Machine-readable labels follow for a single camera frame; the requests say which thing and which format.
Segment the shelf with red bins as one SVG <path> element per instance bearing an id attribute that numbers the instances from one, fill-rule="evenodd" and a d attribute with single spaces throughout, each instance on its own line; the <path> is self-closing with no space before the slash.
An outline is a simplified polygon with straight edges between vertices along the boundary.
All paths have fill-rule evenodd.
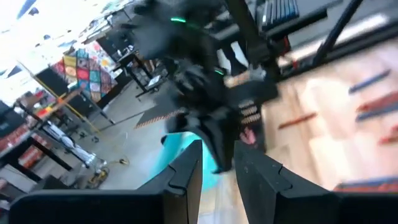
<path id="1" fill-rule="evenodd" d="M 0 138 L 0 169 L 6 166 L 6 156 L 14 152 L 17 163 L 24 169 L 31 169 L 44 156 L 39 147 L 46 147 L 47 142 L 23 124 L 11 134 Z"/>

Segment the colourful patchwork quilt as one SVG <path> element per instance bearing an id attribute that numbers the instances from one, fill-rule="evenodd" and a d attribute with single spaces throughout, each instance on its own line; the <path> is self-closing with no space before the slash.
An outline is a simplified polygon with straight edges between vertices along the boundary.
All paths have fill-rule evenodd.
<path id="1" fill-rule="evenodd" d="M 85 49 L 64 55 L 51 68 L 68 84 L 76 82 L 94 102 L 99 102 L 117 85 L 98 58 Z"/>

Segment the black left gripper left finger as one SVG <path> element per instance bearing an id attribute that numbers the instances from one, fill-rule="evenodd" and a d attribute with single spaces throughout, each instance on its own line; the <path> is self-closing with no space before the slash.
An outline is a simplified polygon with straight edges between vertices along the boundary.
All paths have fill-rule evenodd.
<path id="1" fill-rule="evenodd" d="M 10 207 L 8 224 L 197 224 L 202 142 L 193 141 L 136 190 L 38 190 Z"/>

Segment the black floor mat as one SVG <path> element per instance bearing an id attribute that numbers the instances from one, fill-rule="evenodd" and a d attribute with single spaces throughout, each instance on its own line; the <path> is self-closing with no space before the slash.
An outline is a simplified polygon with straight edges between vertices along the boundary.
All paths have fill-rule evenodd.
<path id="1" fill-rule="evenodd" d="M 179 109 L 180 106 L 176 103 L 175 97 L 176 97 L 175 94 L 161 93 L 154 98 L 155 106 L 160 106 L 162 108 Z"/>

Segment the orange crayon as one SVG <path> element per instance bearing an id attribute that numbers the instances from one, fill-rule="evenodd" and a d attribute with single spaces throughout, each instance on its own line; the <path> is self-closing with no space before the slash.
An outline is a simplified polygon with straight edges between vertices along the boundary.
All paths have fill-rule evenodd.
<path id="1" fill-rule="evenodd" d="M 398 142 L 398 124 L 391 128 L 391 131 L 387 136 L 383 136 L 379 140 L 379 144 L 389 144 L 394 142 Z"/>
<path id="2" fill-rule="evenodd" d="M 312 118 L 316 117 L 317 114 L 318 113 L 316 113 L 316 112 L 312 112 L 312 113 L 304 114 L 304 115 L 302 115 L 302 116 L 300 116 L 298 118 L 294 118 L 294 119 L 291 119 L 289 121 L 285 121 L 285 122 L 281 123 L 278 126 L 278 129 L 284 129 L 284 128 L 289 127 L 289 126 L 293 126 L 293 125 L 299 124 L 301 122 L 304 122 L 306 120 L 309 120 L 309 119 L 312 119 Z"/>

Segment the black aluminium table frame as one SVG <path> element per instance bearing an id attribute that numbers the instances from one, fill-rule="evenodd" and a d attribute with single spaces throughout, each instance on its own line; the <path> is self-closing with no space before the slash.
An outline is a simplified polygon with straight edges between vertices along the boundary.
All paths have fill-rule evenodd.
<path id="1" fill-rule="evenodd" d="M 299 76 L 301 73 L 320 67 L 321 65 L 332 62 L 349 54 L 356 53 L 360 50 L 369 48 L 373 45 L 395 38 L 397 36 L 398 24 L 391 24 L 390 26 L 380 27 L 365 34 L 361 34 L 357 37 L 347 40 L 346 42 L 337 44 L 317 63 L 314 62 L 315 54 L 312 54 L 298 60 L 298 62 L 293 63 L 292 66 L 282 68 L 281 73 L 275 79 L 275 82 L 281 82 L 289 78 Z"/>

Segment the red crayon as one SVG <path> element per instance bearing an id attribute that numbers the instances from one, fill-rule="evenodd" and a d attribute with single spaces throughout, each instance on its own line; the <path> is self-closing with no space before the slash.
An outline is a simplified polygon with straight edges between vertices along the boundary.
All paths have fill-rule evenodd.
<path id="1" fill-rule="evenodd" d="M 398 184 L 338 185 L 333 190 L 339 191 L 339 192 L 392 192 L 392 193 L 398 193 Z"/>
<path id="2" fill-rule="evenodd" d="M 363 103 L 357 107 L 356 111 L 367 112 L 375 109 L 381 109 L 394 103 L 398 103 L 398 91 L 388 93 L 380 98 Z"/>

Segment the black pole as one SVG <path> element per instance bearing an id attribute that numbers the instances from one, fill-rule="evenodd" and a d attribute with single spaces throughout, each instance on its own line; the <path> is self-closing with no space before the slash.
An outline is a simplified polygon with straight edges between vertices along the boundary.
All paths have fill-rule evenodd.
<path id="1" fill-rule="evenodd" d="M 347 5 L 346 9 L 343 11 L 341 17 L 338 19 L 335 26 L 332 28 L 331 32 L 325 39 L 324 43 L 318 48 L 315 54 L 312 65 L 318 65 L 327 55 L 327 53 L 335 45 L 337 38 L 340 36 L 342 30 L 345 28 L 347 23 L 351 20 L 354 13 L 357 11 L 363 0 L 351 0 Z"/>

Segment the teal plastic bin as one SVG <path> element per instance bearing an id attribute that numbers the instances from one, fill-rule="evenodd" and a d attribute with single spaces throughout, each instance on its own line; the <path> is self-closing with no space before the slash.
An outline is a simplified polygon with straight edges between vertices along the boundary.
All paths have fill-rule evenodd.
<path id="1" fill-rule="evenodd" d="M 201 140 L 201 137 L 191 132 L 169 133 L 164 136 L 163 149 L 158 155 L 155 166 L 152 169 L 150 179 L 165 169 L 175 158 L 177 158 L 194 140 Z M 215 161 L 208 150 L 207 145 L 202 141 L 203 149 L 203 182 L 202 191 L 206 192 L 215 187 L 219 177 L 213 174 L 217 168 Z"/>

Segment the black mesh basket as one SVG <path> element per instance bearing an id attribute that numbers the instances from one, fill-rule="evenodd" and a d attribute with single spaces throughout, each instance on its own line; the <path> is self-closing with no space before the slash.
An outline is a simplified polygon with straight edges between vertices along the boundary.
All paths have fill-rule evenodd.
<path id="1" fill-rule="evenodd" d="M 265 116 L 262 106 L 265 102 L 278 97 L 276 89 L 256 88 L 244 90 L 239 95 L 238 111 L 241 114 L 241 124 L 243 128 L 248 128 L 254 136 L 254 147 L 265 151 Z"/>

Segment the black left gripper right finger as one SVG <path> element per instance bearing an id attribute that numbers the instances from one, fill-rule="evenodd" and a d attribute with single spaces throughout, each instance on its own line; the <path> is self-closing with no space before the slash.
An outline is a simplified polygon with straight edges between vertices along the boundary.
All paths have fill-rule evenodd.
<path id="1" fill-rule="evenodd" d="M 329 191 L 241 141 L 234 163 L 249 224 L 398 224 L 398 193 Z"/>

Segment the orange black hazard strip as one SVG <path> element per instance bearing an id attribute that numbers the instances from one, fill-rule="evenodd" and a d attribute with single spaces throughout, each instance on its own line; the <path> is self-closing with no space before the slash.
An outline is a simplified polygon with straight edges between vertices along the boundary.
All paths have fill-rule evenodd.
<path id="1" fill-rule="evenodd" d="M 137 122 L 134 128 L 138 129 L 148 124 L 168 119 L 184 111 L 185 110 L 183 108 L 175 109 L 175 108 L 162 108 L 160 106 L 155 106 L 144 112 L 144 114 L 142 115 L 142 117 Z"/>

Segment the pink crayon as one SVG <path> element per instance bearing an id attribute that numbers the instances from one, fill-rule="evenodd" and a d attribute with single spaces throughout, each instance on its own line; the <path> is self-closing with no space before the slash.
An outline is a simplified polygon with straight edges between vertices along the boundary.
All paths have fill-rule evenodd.
<path id="1" fill-rule="evenodd" d="M 239 134 L 239 137 L 242 142 L 248 145 L 253 145 L 256 143 L 256 135 L 254 134 L 254 131 L 248 127 L 243 129 L 243 131 Z"/>

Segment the backlit keyboard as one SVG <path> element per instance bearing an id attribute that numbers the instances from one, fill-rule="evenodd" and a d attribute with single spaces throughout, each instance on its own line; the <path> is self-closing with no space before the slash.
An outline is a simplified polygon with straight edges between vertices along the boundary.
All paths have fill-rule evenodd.
<path id="1" fill-rule="evenodd" d="M 299 8 L 296 0 L 266 0 L 262 16 L 262 31 L 298 17 Z"/>

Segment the yellow tool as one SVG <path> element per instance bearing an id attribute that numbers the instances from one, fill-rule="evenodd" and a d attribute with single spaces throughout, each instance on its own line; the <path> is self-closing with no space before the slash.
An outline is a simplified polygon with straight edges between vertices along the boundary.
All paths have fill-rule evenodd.
<path id="1" fill-rule="evenodd" d="M 108 178 L 110 169 L 109 167 L 102 167 L 99 172 L 95 172 L 94 175 L 87 181 L 87 189 L 98 189 L 99 186 Z"/>

